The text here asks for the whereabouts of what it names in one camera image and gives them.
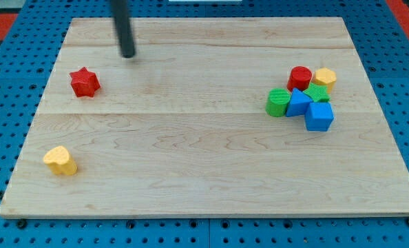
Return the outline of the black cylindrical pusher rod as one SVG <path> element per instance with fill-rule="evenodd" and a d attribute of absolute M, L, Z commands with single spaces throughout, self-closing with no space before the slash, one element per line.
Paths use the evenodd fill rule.
<path fill-rule="evenodd" d="M 110 5 L 121 55 L 130 59 L 136 55 L 136 48 L 127 0 L 111 0 Z"/>

